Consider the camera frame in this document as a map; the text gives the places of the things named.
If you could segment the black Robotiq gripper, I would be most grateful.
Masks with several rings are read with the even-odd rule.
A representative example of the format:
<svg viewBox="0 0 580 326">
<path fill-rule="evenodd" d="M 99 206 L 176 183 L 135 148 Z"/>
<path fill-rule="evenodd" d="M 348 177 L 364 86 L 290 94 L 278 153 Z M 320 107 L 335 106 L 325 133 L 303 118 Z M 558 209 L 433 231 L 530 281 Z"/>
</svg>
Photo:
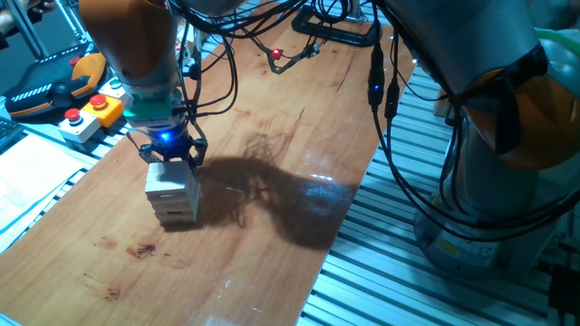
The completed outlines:
<svg viewBox="0 0 580 326">
<path fill-rule="evenodd" d="M 147 164 L 159 161 L 159 157 L 155 155 L 154 151 L 159 153 L 164 161 L 181 158 L 187 161 L 192 169 L 203 164 L 208 149 L 208 141 L 203 138 L 193 139 L 189 134 L 187 122 L 146 127 L 144 130 L 151 144 L 140 145 L 139 156 Z"/>
</svg>

